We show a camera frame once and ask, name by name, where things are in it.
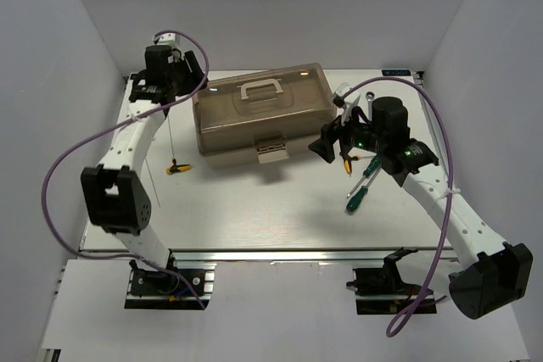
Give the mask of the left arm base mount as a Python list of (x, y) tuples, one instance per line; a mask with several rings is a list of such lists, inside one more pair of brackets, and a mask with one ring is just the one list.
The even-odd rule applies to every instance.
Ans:
[(204, 310), (213, 291), (215, 272), (189, 266), (177, 272), (188, 281), (157, 270), (146, 270), (129, 262), (131, 274), (126, 290), (124, 309), (139, 310)]

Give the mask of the beige plastic toolbox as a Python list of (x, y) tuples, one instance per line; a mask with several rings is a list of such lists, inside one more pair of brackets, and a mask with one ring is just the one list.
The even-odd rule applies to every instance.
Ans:
[(318, 63), (213, 80), (193, 97), (199, 154), (213, 168), (288, 159), (335, 116)]

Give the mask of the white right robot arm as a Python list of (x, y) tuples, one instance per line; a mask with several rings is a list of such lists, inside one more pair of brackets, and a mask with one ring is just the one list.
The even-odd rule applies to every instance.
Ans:
[(411, 195), (441, 229), (457, 262), (440, 260), (414, 248), (401, 248), (383, 260), (378, 275), (358, 276), (352, 282), (359, 295), (401, 293), (414, 285), (420, 292), (441, 292), (469, 319), (477, 320), (525, 294), (533, 255), (522, 243), (512, 245), (493, 231), (450, 184), (451, 170), (434, 152), (411, 137), (408, 112), (397, 97), (379, 97), (366, 117), (356, 103), (335, 96), (343, 112), (324, 125), (309, 149), (326, 162), (335, 159), (337, 143), (347, 168), (359, 148), (373, 153), (364, 181), (379, 172), (390, 175)]

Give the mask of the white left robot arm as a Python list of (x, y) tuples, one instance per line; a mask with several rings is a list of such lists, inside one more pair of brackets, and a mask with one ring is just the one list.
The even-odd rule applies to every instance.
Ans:
[(160, 36), (146, 47), (144, 60), (145, 69), (131, 76), (126, 123), (97, 166), (82, 171), (81, 185), (90, 222), (157, 265), (150, 283), (169, 293), (178, 286), (179, 272), (168, 265), (171, 251), (150, 226), (152, 204), (139, 176), (155, 133), (169, 113), (162, 107), (190, 94), (204, 73), (194, 52), (183, 53), (174, 36)]

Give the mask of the yellow black T-handle hex key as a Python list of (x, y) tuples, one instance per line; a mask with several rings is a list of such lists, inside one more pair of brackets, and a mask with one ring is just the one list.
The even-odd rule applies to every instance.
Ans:
[(179, 173), (189, 171), (191, 169), (192, 169), (192, 165), (190, 165), (190, 164), (178, 164), (176, 159), (173, 159), (171, 161), (171, 166), (166, 169), (166, 174), (167, 175), (174, 175), (174, 174), (179, 174)]

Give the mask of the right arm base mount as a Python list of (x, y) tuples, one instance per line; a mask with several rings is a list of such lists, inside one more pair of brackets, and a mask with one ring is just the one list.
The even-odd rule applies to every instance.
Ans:
[(393, 250), (369, 250), (360, 253), (352, 265), (352, 276), (345, 287), (355, 294), (358, 315), (396, 315), (414, 303), (419, 294), (422, 279), (410, 284), (400, 276), (399, 262), (423, 254), (433, 256), (432, 251), (417, 248)]

